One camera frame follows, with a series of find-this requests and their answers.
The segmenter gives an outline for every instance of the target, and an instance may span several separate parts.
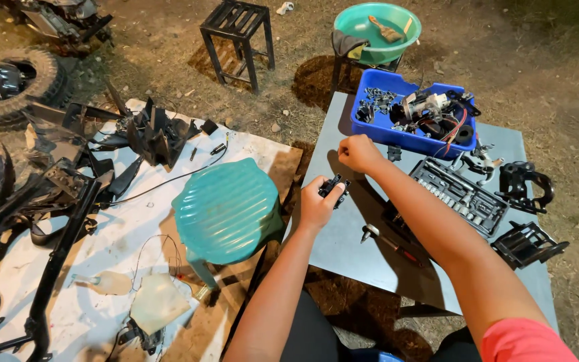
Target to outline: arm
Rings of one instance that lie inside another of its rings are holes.
[[[488,327],[524,317],[548,322],[528,290],[475,229],[383,157],[365,135],[343,140],[339,161],[374,179],[453,284],[478,349]]]
[[[294,235],[269,269],[238,324],[224,360],[278,361],[290,334],[294,313],[308,271],[312,245],[332,216],[345,186],[336,185],[326,198],[318,188],[327,181],[319,176],[301,192],[301,220]]]

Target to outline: wheel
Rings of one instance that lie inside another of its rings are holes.
[[[28,62],[36,76],[28,81],[18,95],[0,101],[0,131],[24,129],[28,120],[24,112],[31,113],[34,101],[53,107],[62,106],[72,95],[72,82],[66,70],[50,53],[35,49],[13,49],[0,53],[0,61]]]

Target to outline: soil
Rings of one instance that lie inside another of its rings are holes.
[[[79,62],[74,99],[106,102],[108,77],[128,99],[146,98],[191,117],[225,122],[239,131],[304,148],[310,154],[329,102],[336,14],[353,0],[295,2],[292,12],[273,11],[282,1],[253,1],[272,9],[276,67],[257,57],[261,94],[244,82],[221,86],[199,25],[219,0],[106,0],[115,47],[96,45]],[[409,48],[399,66],[406,80],[459,84],[475,94],[479,121],[518,129],[527,158],[555,183],[543,228],[566,252],[547,262],[560,334],[579,358],[579,5],[564,0],[405,0],[423,24],[421,45]],[[0,10],[0,50],[45,44],[31,30],[6,21]],[[236,67],[230,42],[216,40],[223,66]],[[253,47],[264,49],[262,31]],[[359,71],[352,74],[358,80]],[[280,131],[272,132],[277,124]],[[23,169],[23,132],[0,133]],[[304,159],[304,166],[309,159]],[[398,319],[400,301],[354,280],[314,268],[306,286],[348,345],[377,347],[425,361],[460,317]]]

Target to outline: person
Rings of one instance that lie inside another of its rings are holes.
[[[477,231],[384,158],[367,136],[343,140],[338,159],[379,184],[453,284],[468,330],[447,336],[431,361],[577,361],[526,287]],[[224,361],[350,359],[309,294],[301,292],[315,237],[343,193],[339,184],[322,198],[318,188],[325,181],[319,176],[303,188],[299,226],[247,305]],[[429,222],[430,214],[438,216],[436,222]],[[317,331],[329,336],[319,337]]]

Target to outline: black stool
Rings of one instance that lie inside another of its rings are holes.
[[[253,21],[245,28],[245,25],[252,18]],[[261,24],[264,25],[267,53],[252,49],[250,44],[250,39]],[[258,94],[258,81],[256,80],[256,69],[253,65],[253,55],[260,54],[267,57],[269,70],[274,70],[274,49],[271,38],[269,8],[243,3],[242,1],[223,0],[200,25],[200,32],[203,34],[203,39],[205,39],[205,46],[220,84],[223,86],[227,84],[225,77],[244,80],[252,85],[253,93]],[[244,53],[245,62],[239,66],[234,74],[225,73],[222,70],[211,36],[219,36],[233,41],[236,57],[239,61],[243,60]],[[241,77],[245,67],[247,67],[249,79]]]
[[[346,93],[355,94],[357,92],[356,89],[350,87],[350,75],[352,73],[352,67],[356,66],[361,70],[366,70],[369,68],[379,69],[389,71],[391,73],[395,73],[399,66],[399,62],[401,61],[401,54],[397,59],[391,61],[388,64],[381,64],[381,65],[367,65],[361,64],[356,59],[352,59],[349,57],[339,57],[338,55],[334,56],[334,70],[332,71],[332,84],[330,86],[330,99],[334,95],[334,92],[338,90],[343,90]],[[343,82],[339,84],[339,78],[341,76],[341,68],[345,63],[345,74],[343,75]]]

